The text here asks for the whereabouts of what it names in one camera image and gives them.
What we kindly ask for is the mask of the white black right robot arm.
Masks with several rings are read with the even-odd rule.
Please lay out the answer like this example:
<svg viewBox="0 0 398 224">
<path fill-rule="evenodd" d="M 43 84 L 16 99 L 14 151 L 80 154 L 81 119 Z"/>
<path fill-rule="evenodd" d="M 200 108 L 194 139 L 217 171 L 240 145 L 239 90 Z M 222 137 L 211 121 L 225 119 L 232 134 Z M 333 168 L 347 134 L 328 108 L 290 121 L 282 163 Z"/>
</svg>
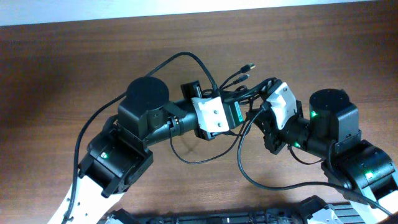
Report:
<svg viewBox="0 0 398 224">
<path fill-rule="evenodd" d="M 282 106 L 271 99 L 248 112 L 264 134 L 265 147 L 278 154 L 284 146 L 319 157 L 325 186 L 339 191 L 366 223 L 397 213 L 397 167 L 379 147 L 362 139 L 359 110 L 344 90 L 323 89 L 309 99 L 310 117 L 293 96 Z"/>
</svg>

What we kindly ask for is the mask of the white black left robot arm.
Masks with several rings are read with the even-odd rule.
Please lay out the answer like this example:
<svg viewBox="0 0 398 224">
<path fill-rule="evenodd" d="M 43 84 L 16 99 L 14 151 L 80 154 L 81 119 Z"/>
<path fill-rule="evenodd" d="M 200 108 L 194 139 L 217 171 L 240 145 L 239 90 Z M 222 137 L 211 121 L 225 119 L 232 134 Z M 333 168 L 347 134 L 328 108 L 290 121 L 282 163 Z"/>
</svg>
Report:
<svg viewBox="0 0 398 224">
<path fill-rule="evenodd" d="M 153 163 L 149 146 L 194 131 L 211 140 L 236 126 L 219 91 L 204 94 L 198 81 L 181 86 L 173 102 L 155 77 L 134 80 L 118 101 L 118 112 L 87 147 L 74 181 L 51 223 L 97 223 Z"/>
</svg>

